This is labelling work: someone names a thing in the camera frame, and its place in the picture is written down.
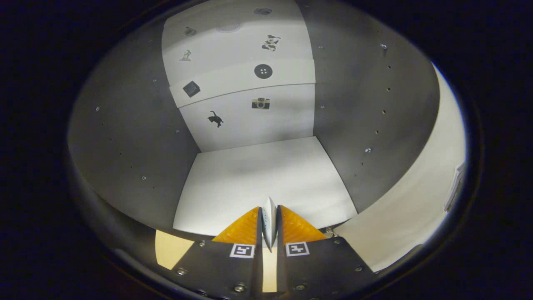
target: white panel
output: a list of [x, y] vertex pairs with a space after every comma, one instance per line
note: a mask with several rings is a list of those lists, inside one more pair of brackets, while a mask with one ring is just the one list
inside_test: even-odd
[[[253, 109], [252, 100], [270, 99], [269, 109]], [[213, 110], [224, 123], [207, 117]], [[202, 152], [311, 137], [314, 85], [283, 85], [207, 99], [180, 108]]]
[[266, 197], [316, 228], [357, 214], [316, 137], [199, 153], [183, 187], [174, 228], [218, 235]]
[[335, 229], [373, 271], [390, 266], [437, 230], [446, 216], [443, 204], [456, 167], [466, 158], [459, 106], [442, 74], [435, 71], [439, 113], [419, 157], [385, 195]]
[[[270, 15], [254, 14], [267, 6]], [[239, 23], [231, 33], [219, 25]], [[197, 33], [185, 36], [187, 27]], [[262, 48], [268, 35], [280, 37], [276, 51]], [[312, 84], [314, 63], [311, 42], [300, 9], [292, 0], [209, 1], [181, 12], [165, 23], [163, 62], [178, 107], [195, 101], [264, 86]], [[180, 61], [190, 51], [190, 61]], [[257, 78], [255, 66], [267, 64], [273, 75]], [[190, 81], [200, 92], [189, 98], [183, 87]]]

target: camera icon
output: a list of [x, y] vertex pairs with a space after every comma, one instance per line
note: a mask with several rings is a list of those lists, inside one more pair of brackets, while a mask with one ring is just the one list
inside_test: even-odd
[[257, 98], [252, 100], [252, 108], [255, 109], [270, 109], [270, 99]]

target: white back wall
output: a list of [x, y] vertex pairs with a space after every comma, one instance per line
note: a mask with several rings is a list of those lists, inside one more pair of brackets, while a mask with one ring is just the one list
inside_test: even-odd
[[[272, 12], [254, 13], [263, 6]], [[275, 51], [263, 47], [269, 35]], [[172, 96], [203, 152], [312, 136], [314, 61], [293, 0], [202, 3], [167, 19], [161, 44]], [[269, 78], [256, 76], [260, 64]], [[191, 81], [200, 91], [190, 97]], [[270, 97], [268, 111], [251, 108], [258, 97]], [[207, 120], [211, 110], [221, 127]]]
[[[252, 99], [270, 99], [270, 109], [252, 109]], [[274, 86], [226, 94], [180, 108], [202, 152], [311, 137], [314, 85]], [[209, 122], [213, 110], [224, 121]]]

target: round sticker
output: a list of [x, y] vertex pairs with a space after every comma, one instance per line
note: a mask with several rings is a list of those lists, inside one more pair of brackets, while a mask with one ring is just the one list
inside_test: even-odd
[[267, 79], [272, 76], [272, 68], [269, 65], [261, 64], [255, 67], [254, 73], [261, 79]]

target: figurine icon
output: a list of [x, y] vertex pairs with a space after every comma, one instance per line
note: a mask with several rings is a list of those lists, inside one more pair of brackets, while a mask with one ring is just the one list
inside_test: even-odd
[[185, 53], [183, 54], [183, 58], [180, 59], [180, 61], [191, 61], [189, 56], [191, 56], [191, 51], [187, 49], [187, 51], [185, 51]]

